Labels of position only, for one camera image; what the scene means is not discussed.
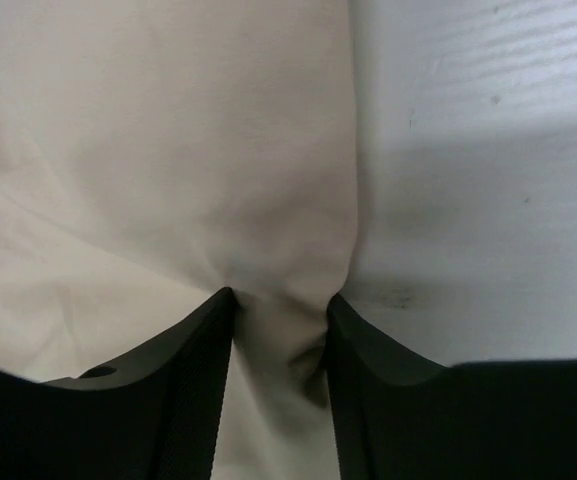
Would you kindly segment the beige trousers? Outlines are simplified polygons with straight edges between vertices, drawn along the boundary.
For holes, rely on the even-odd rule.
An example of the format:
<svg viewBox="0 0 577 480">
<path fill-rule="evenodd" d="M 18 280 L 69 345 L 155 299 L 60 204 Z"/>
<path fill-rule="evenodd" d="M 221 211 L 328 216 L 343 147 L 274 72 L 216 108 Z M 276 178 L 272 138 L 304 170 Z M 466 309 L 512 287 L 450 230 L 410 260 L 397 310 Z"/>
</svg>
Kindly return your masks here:
<svg viewBox="0 0 577 480">
<path fill-rule="evenodd" d="M 229 287 L 217 479 L 335 479 L 357 236 L 344 1 L 0 1 L 0 368 L 77 376 Z"/>
</svg>

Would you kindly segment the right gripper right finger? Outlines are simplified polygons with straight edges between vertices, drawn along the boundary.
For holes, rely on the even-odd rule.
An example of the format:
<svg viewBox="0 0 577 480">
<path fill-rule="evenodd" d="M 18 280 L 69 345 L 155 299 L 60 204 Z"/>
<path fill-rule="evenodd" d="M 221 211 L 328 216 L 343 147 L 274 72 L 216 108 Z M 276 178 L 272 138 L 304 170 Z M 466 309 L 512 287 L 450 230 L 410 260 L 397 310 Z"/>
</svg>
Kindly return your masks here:
<svg viewBox="0 0 577 480">
<path fill-rule="evenodd" d="M 345 479 L 577 479 L 577 360 L 445 367 L 327 309 L 325 366 Z"/>
</svg>

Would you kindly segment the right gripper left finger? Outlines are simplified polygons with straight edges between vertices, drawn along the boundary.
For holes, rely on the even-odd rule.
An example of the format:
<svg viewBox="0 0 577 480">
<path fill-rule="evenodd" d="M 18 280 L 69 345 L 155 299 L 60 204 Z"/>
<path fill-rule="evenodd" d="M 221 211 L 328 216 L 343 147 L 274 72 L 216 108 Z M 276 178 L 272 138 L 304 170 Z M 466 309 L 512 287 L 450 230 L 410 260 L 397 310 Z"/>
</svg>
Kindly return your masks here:
<svg viewBox="0 0 577 480">
<path fill-rule="evenodd" d="M 0 479 L 207 479 L 236 300 L 224 288 L 77 378 L 0 371 Z"/>
</svg>

